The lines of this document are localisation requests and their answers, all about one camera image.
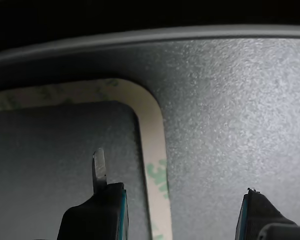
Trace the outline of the gripper finger metal blade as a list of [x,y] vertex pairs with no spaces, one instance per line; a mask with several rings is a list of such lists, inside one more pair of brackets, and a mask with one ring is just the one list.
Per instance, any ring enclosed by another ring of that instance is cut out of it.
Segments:
[[58,240],[127,240],[127,191],[122,182],[107,183],[104,150],[92,157],[93,195],[69,208],[62,217]]

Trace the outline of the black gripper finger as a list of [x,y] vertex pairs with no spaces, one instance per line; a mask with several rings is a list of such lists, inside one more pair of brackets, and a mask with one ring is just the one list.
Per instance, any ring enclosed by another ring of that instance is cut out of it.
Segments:
[[262,228],[268,224],[295,225],[296,223],[284,217],[265,195],[248,188],[240,208],[236,239],[256,240]]

